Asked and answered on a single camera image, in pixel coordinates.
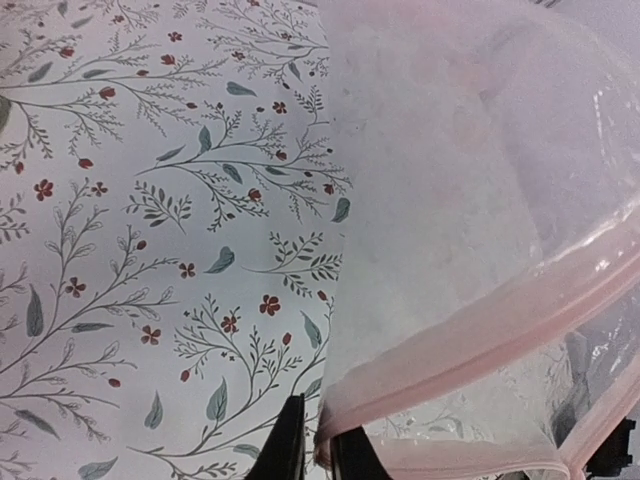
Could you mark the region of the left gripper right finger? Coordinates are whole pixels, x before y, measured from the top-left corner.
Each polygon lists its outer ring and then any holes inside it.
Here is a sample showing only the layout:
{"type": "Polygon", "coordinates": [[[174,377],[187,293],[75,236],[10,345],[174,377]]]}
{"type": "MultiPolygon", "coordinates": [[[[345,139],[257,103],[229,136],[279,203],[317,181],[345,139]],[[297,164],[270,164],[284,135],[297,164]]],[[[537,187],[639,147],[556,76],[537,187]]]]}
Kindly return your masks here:
{"type": "Polygon", "coordinates": [[[391,480],[363,427],[332,438],[333,480],[391,480]]]}

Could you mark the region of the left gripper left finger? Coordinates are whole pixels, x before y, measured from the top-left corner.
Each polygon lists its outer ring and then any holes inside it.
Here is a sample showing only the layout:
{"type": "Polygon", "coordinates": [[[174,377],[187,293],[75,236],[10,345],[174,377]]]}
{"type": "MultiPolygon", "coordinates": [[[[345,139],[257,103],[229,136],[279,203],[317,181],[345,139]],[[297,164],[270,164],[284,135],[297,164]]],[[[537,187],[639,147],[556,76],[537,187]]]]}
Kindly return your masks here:
{"type": "Polygon", "coordinates": [[[253,480],[303,479],[305,446],[305,397],[292,395],[253,465],[253,480]]]}

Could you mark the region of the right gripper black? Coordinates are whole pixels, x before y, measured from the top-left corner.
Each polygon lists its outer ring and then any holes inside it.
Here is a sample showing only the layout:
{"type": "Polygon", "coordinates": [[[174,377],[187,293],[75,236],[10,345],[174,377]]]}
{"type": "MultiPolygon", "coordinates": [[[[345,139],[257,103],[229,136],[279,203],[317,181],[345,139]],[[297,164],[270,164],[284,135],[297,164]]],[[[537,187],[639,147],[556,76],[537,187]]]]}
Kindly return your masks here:
{"type": "Polygon", "coordinates": [[[623,478],[638,460],[638,421],[624,418],[586,464],[586,478],[623,478]]]}

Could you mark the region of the clear zip top bag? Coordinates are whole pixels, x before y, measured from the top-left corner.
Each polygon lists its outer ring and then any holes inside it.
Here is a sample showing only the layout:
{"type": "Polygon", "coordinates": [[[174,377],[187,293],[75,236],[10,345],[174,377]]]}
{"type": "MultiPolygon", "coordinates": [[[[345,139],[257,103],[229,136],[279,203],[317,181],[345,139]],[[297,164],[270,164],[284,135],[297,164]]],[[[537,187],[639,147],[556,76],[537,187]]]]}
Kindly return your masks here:
{"type": "Polygon", "coordinates": [[[639,5],[322,1],[353,176],[314,456],[590,479],[639,401],[639,5]]]}

